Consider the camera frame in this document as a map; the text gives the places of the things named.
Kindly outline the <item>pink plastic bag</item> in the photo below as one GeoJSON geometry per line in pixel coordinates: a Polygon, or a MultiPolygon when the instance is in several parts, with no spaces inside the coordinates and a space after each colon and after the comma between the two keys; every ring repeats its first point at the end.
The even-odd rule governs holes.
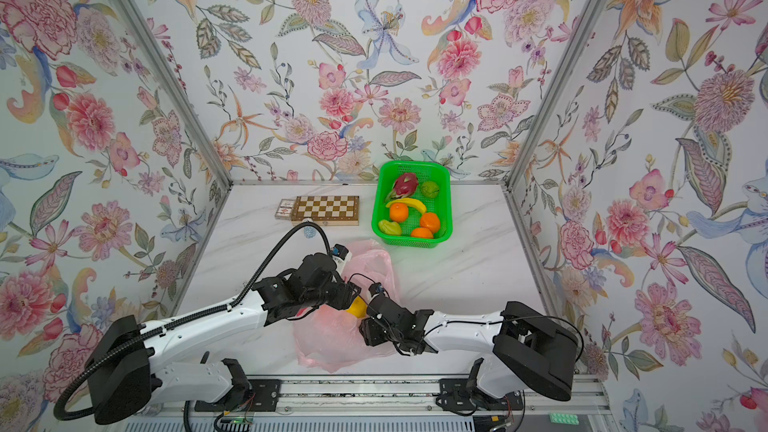
{"type": "Polygon", "coordinates": [[[390,254],[374,240],[352,242],[347,248],[352,257],[341,276],[358,285],[361,296],[344,311],[324,305],[309,318],[294,323],[296,354],[303,367],[335,373],[344,367],[395,353],[394,346],[388,342],[367,346],[359,331],[370,298],[370,285],[378,282],[392,298],[399,297],[398,278],[390,254]]]}

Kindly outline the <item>green pear fruit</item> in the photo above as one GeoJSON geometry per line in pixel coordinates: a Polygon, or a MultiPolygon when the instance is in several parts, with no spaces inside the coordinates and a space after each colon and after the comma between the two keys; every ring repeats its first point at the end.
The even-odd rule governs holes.
{"type": "Polygon", "coordinates": [[[387,236],[401,236],[402,228],[398,222],[381,220],[378,222],[379,231],[387,236]]]}

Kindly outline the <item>orange fruit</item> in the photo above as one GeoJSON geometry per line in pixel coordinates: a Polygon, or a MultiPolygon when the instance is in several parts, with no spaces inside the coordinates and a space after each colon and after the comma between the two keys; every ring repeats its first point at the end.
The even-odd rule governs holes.
{"type": "Polygon", "coordinates": [[[425,228],[433,235],[436,235],[440,231],[441,221],[435,213],[426,212],[420,217],[420,227],[425,228]]]}
{"type": "Polygon", "coordinates": [[[403,223],[409,217],[409,207],[402,202],[395,202],[389,207],[389,220],[396,223],[403,223]]]}
{"type": "Polygon", "coordinates": [[[434,238],[433,232],[430,229],[424,228],[424,227],[415,228],[411,232],[411,236],[413,238],[423,238],[423,239],[433,239],[434,238]]]}

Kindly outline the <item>red dragon fruit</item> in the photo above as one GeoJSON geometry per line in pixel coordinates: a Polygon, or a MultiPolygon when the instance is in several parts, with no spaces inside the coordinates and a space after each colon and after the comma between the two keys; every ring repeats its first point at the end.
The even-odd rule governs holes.
{"type": "Polygon", "coordinates": [[[414,195],[419,187],[419,179],[416,174],[406,172],[401,174],[394,182],[388,200],[408,198],[414,195]]]}

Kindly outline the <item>yellow lemon fruit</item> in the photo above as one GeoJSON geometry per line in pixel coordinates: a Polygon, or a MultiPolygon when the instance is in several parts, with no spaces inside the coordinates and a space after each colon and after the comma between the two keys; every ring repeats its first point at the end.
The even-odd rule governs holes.
{"type": "Polygon", "coordinates": [[[357,319],[365,319],[367,317],[367,303],[363,298],[355,297],[347,312],[357,319]]]}

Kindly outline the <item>round green lime fruit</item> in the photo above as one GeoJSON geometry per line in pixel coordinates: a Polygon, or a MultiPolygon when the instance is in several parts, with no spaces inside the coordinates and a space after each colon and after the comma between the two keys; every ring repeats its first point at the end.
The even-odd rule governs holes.
{"type": "Polygon", "coordinates": [[[424,198],[436,199],[441,192],[441,186],[435,181],[425,181],[420,185],[420,192],[424,198]]]}

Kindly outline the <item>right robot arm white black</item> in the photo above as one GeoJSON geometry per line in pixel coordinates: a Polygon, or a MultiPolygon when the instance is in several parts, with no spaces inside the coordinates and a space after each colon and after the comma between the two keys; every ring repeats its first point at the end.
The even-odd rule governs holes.
{"type": "Polygon", "coordinates": [[[369,347],[390,342],[409,356],[476,353],[470,377],[487,396],[500,399],[531,389],[551,400],[571,399],[581,340],[558,319],[519,301],[498,312],[462,316],[431,309],[411,312],[378,294],[366,314],[359,332],[369,347]]]}

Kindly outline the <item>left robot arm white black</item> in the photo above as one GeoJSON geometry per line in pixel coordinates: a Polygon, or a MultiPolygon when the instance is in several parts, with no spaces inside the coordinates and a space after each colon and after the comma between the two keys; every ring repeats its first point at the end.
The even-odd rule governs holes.
{"type": "Polygon", "coordinates": [[[234,335],[323,305],[349,308],[360,293],[341,276],[351,256],[341,245],[329,254],[308,255],[298,268],[257,281],[237,305],[221,302],[153,321],[145,330],[131,318],[119,320],[88,360],[97,368],[88,379],[96,423],[117,423],[156,403],[194,401],[223,410],[246,403],[254,392],[240,363],[204,363],[202,356],[234,335]]]}

